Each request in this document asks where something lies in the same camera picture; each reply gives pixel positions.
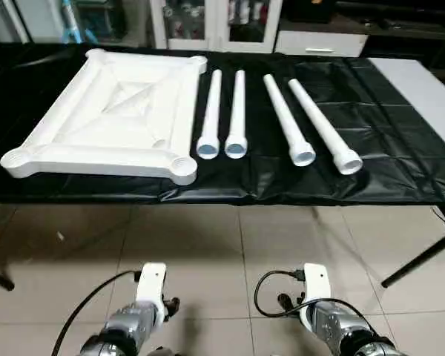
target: drawer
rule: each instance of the drawer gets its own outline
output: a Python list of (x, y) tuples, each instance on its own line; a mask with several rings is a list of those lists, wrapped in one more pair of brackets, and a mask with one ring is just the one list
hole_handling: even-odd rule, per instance
[(367, 35), (280, 31), (276, 52), (307, 56), (358, 57)]

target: cabinet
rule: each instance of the cabinet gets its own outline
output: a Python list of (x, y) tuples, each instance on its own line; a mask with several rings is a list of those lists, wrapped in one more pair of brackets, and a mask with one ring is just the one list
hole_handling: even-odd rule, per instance
[(156, 48), (270, 53), (282, 0), (151, 0)]
[(276, 52), (307, 56), (358, 57), (367, 35), (280, 31)]

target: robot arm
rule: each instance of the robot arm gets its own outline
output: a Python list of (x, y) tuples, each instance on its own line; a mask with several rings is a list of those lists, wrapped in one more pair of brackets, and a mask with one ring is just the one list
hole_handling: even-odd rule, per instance
[[(348, 303), (332, 299), (325, 266), (306, 263), (303, 271), (297, 271), (292, 276), (303, 280), (306, 285), (303, 298), (306, 306), (298, 312), (301, 323), (326, 343), (333, 356), (406, 356), (387, 337), (379, 336), (354, 308), (356, 314), (339, 306), (340, 303), (349, 306)], [(297, 309), (286, 294), (281, 294), (278, 300), (290, 315)]]
[(146, 263), (135, 301), (116, 311), (101, 332), (86, 341), (80, 355), (137, 356), (151, 333), (178, 311), (178, 298), (162, 300), (165, 274), (165, 264)]

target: black table cover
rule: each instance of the black table cover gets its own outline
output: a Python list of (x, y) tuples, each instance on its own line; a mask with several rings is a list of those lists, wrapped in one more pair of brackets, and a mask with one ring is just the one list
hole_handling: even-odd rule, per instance
[[(0, 158), (19, 146), (82, 66), (87, 46), (0, 44)], [(445, 205), (445, 143), (367, 59), (280, 54), (195, 53), (106, 48), (131, 53), (208, 58), (200, 78), (191, 155), (196, 182), (169, 179), (39, 173), (14, 179), (0, 166), (0, 202), (226, 202), (235, 205)], [(195, 154), (211, 72), (222, 70), (220, 141), (231, 117), (236, 70), (246, 71), (248, 154)], [(263, 84), (272, 73), (317, 158), (295, 167)], [(297, 78), (364, 161), (342, 176), (287, 81)]]

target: cabinet handle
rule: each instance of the cabinet handle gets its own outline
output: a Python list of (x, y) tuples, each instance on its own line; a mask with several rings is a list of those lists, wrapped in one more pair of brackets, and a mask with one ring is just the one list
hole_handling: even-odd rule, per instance
[(305, 52), (333, 53), (331, 48), (305, 48)]

